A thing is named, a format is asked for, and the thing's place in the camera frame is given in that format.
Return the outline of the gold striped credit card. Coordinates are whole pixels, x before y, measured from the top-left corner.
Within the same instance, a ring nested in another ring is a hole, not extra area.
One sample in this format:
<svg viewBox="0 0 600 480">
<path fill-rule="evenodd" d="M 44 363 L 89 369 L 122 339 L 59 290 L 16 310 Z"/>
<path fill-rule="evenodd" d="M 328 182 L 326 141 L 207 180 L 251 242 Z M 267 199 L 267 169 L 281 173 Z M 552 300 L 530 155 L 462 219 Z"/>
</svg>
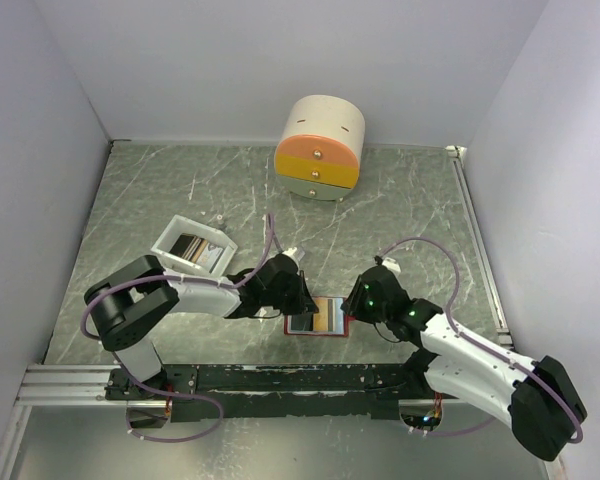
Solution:
<svg viewBox="0 0 600 480">
<path fill-rule="evenodd" d="M 319 312 L 313 315 L 312 331 L 316 333 L 333 333 L 335 331 L 335 300 L 329 297 L 320 297 L 315 300 Z"/>
</svg>

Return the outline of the red card holder wallet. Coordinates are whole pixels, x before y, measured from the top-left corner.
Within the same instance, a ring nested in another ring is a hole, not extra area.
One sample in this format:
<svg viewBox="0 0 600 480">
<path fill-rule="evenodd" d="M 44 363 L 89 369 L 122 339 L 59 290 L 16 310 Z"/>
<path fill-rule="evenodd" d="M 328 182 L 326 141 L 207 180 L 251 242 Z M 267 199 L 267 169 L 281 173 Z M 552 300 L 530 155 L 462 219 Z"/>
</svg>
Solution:
<svg viewBox="0 0 600 480">
<path fill-rule="evenodd" d="M 342 309 L 343 297 L 316 297 L 316 313 L 284 318 L 284 334 L 289 336 L 348 337 L 352 317 Z"/>
</svg>

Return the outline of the white card tray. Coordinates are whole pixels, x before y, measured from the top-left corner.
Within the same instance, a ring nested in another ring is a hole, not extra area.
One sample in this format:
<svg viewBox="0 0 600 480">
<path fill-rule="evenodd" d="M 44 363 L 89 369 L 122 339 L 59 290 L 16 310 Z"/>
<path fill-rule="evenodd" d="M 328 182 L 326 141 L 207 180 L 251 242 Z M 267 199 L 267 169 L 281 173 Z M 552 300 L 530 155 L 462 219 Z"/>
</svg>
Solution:
<svg viewBox="0 0 600 480">
<path fill-rule="evenodd" d="M 161 264 L 193 276 L 222 277 L 238 246 L 219 229 L 174 215 L 150 251 Z"/>
</svg>

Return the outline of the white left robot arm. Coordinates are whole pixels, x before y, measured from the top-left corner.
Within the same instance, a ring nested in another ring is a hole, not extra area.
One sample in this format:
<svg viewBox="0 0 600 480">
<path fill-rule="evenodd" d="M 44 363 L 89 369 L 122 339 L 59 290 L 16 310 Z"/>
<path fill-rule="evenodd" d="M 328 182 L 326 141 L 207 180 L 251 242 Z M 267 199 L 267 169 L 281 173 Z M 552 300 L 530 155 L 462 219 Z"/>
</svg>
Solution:
<svg viewBox="0 0 600 480">
<path fill-rule="evenodd" d="M 131 374 L 130 386 L 142 398 L 161 395 L 167 375 L 148 340 L 149 332 L 172 313 L 201 313 L 224 319 L 254 318 L 263 308 L 286 316 L 315 314 L 304 272 L 283 252 L 226 277 L 178 274 L 145 255 L 91 286 L 84 294 L 94 338 Z"/>
</svg>

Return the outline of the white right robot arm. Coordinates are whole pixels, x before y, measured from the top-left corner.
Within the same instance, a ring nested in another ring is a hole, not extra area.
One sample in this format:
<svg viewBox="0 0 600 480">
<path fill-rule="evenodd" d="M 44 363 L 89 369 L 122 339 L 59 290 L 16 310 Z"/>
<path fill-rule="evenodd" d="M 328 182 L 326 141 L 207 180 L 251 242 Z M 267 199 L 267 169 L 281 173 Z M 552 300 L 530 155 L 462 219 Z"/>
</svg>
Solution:
<svg viewBox="0 0 600 480">
<path fill-rule="evenodd" d="M 582 441 L 587 412 L 559 360 L 535 360 L 486 340 L 432 302 L 410 298 L 382 265 L 358 276 L 343 310 L 415 346 L 404 374 L 411 395 L 434 391 L 462 400 L 508 426 L 541 460 L 552 461 L 567 444 Z"/>
</svg>

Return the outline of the white VIP portrait card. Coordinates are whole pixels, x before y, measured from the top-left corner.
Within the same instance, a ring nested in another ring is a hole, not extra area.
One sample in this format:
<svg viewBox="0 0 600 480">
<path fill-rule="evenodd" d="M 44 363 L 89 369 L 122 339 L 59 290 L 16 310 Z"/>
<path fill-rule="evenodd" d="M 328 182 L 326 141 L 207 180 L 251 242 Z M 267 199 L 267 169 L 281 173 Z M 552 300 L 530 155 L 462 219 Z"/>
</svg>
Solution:
<svg viewBox="0 0 600 480">
<path fill-rule="evenodd" d="M 216 263 L 220 260 L 224 248 L 212 243 L 207 243 L 199 252 L 196 259 L 196 263 L 208 270 L 214 268 Z"/>
</svg>

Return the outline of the yellow card in tray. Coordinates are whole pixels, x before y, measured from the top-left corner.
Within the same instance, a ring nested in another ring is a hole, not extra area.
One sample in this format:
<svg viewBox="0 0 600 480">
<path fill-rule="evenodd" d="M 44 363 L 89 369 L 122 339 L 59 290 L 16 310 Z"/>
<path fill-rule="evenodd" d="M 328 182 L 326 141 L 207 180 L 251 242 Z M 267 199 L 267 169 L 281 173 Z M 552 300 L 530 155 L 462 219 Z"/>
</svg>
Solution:
<svg viewBox="0 0 600 480">
<path fill-rule="evenodd" d="M 191 243 L 188 250 L 185 252 L 184 259 L 190 262 L 194 262 L 198 258 L 200 251 L 204 249 L 208 241 L 206 239 L 197 239 Z"/>
</svg>

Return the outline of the round three-drawer mini cabinet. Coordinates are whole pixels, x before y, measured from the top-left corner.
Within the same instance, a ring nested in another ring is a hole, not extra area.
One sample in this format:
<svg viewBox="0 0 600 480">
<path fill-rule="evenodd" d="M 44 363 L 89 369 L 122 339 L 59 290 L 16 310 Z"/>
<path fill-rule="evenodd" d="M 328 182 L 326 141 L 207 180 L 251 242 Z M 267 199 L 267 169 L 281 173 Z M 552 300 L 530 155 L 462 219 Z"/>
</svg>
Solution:
<svg viewBox="0 0 600 480">
<path fill-rule="evenodd" d="M 351 102 L 329 95 L 298 100 L 274 154 L 274 168 L 290 192 L 320 201 L 347 196 L 360 177 L 365 119 Z"/>
</svg>

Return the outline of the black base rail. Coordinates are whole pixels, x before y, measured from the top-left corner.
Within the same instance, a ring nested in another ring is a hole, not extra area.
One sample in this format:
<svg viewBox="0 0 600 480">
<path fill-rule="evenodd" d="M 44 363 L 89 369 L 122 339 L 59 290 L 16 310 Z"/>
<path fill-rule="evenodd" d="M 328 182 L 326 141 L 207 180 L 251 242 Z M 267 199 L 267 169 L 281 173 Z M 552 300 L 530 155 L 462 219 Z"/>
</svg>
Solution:
<svg viewBox="0 0 600 480">
<path fill-rule="evenodd" d="M 137 406 L 169 406 L 175 422 L 226 418 L 284 418 L 362 415 L 397 420 L 400 409 L 419 401 L 431 404 L 434 391 L 424 373 L 401 363 L 376 364 L 166 364 L 149 385 L 170 394 L 201 395 L 167 398 L 132 383 L 122 369 L 110 374 L 105 398 Z"/>
</svg>

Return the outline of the aluminium frame rail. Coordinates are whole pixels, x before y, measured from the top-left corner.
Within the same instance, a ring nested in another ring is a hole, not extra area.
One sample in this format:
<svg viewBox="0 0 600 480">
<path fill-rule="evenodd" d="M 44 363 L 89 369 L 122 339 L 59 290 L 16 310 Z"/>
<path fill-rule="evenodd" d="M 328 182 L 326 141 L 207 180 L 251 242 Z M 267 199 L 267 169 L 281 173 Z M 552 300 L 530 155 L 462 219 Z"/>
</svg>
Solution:
<svg viewBox="0 0 600 480">
<path fill-rule="evenodd" d="M 105 401 L 115 365 L 32 365 L 22 379 L 21 406 L 93 406 Z"/>
<path fill-rule="evenodd" d="M 491 270 L 491 265 L 488 259 L 469 186 L 466 180 L 464 159 L 467 149 L 458 145 L 449 145 L 445 147 L 445 151 L 448 157 L 451 159 L 452 167 L 458 183 L 458 188 L 462 196 L 465 214 L 470 224 L 470 231 L 474 248 L 478 257 L 478 264 L 483 277 L 483 282 L 486 286 L 490 309 L 494 316 L 498 343 L 504 348 L 513 349 L 513 338 L 502 308 L 501 299 Z"/>
</svg>

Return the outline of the aluminium front frame rail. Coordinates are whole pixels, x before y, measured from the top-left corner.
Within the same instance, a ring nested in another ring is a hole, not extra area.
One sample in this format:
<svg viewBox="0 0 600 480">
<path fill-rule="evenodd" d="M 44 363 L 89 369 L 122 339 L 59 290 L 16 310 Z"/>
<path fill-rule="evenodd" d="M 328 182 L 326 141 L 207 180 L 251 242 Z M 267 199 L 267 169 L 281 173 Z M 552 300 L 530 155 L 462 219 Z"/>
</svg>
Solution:
<svg viewBox="0 0 600 480">
<path fill-rule="evenodd" d="M 21 406 L 93 406 L 105 401 L 115 365 L 32 365 L 22 379 Z"/>
</svg>

